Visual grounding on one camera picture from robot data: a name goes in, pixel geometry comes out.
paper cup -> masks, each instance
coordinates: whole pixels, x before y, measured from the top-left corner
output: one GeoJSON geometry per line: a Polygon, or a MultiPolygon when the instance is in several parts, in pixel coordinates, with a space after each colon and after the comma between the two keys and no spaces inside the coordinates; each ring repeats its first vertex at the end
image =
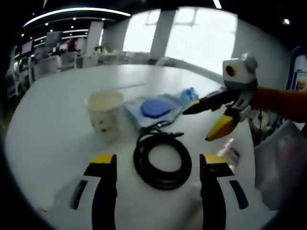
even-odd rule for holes
{"type": "Polygon", "coordinates": [[[93,92],[85,99],[94,131],[106,142],[119,136],[118,114],[123,101],[123,94],[116,91],[93,92]]]}

coiled black cable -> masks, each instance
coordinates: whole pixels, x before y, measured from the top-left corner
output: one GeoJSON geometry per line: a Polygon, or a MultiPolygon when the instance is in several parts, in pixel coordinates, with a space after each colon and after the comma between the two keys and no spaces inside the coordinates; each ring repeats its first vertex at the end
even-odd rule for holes
{"type": "Polygon", "coordinates": [[[133,163],[138,175],[150,186],[160,190],[172,190],[182,186],[190,176],[192,160],[187,148],[177,137],[183,133],[166,133],[157,128],[146,129],[139,136],[133,154],[133,163]],[[160,144],[174,147],[181,157],[181,166],[173,172],[155,168],[149,162],[150,151],[160,144]]]}

orange arm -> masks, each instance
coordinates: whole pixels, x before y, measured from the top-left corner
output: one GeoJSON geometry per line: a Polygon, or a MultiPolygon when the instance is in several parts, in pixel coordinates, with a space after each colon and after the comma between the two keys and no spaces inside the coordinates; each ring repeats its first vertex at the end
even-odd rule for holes
{"type": "Polygon", "coordinates": [[[292,121],[307,122],[307,92],[258,87],[253,109],[270,110],[292,121]]]}

desk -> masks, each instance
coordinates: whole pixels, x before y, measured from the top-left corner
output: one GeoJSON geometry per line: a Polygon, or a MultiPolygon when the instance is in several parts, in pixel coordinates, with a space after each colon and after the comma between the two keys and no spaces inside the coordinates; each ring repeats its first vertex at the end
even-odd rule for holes
{"type": "MultiPolygon", "coordinates": [[[[138,134],[123,113],[119,119],[118,141],[106,147],[94,137],[84,106],[90,92],[120,88],[125,100],[130,100],[141,95],[177,93],[188,87],[194,87],[202,97],[220,85],[184,69],[147,65],[71,69],[38,79],[18,105],[5,141],[9,165],[26,198],[34,208],[48,209],[60,188],[74,176],[83,174],[91,158],[108,150],[118,156],[115,211],[118,230],[201,229],[201,203],[195,206],[191,196],[191,184],[199,181],[199,154],[216,153],[228,138],[234,137],[241,154],[236,176],[249,207],[239,210],[229,180],[219,178],[228,200],[226,229],[259,229],[274,212],[263,205],[260,193],[254,188],[254,152],[248,122],[240,123],[225,138],[213,142],[204,140],[224,108],[214,113],[181,115],[174,124],[164,128],[185,133],[178,140],[187,147],[192,158],[189,179],[174,191],[155,190],[135,172],[132,155],[138,134]],[[198,214],[194,227],[187,227],[195,210],[198,214]]],[[[179,156],[167,147],[156,147],[154,151],[150,158],[155,166],[164,170],[179,166],[179,156]]]]}

white table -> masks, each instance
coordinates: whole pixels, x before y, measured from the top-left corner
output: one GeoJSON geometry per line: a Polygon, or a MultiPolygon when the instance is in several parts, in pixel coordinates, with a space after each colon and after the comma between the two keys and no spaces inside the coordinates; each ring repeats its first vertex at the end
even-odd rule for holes
{"type": "MultiPolygon", "coordinates": [[[[34,208],[50,208],[54,194],[71,178],[82,175],[94,156],[108,150],[118,156],[118,230],[201,229],[201,203],[191,192],[191,184],[199,181],[199,154],[215,154],[228,138],[234,137],[241,154],[236,179],[249,207],[239,210],[229,180],[219,178],[226,199],[226,229],[260,228],[274,212],[263,205],[254,188],[254,152],[247,121],[225,138],[204,140],[224,108],[214,113],[181,115],[164,129],[185,133],[178,139],[189,150],[193,164],[188,181],[174,191],[153,189],[135,172],[132,155],[138,134],[123,113],[117,142],[103,146],[93,135],[84,106],[90,92],[121,88],[125,100],[130,100],[141,95],[177,93],[188,87],[194,87],[202,97],[220,85],[187,70],[145,65],[71,69],[37,80],[17,107],[5,142],[9,165],[26,198],[34,208]]],[[[155,148],[150,158],[164,170],[174,170],[180,164],[179,156],[167,147],[155,148]]]]}

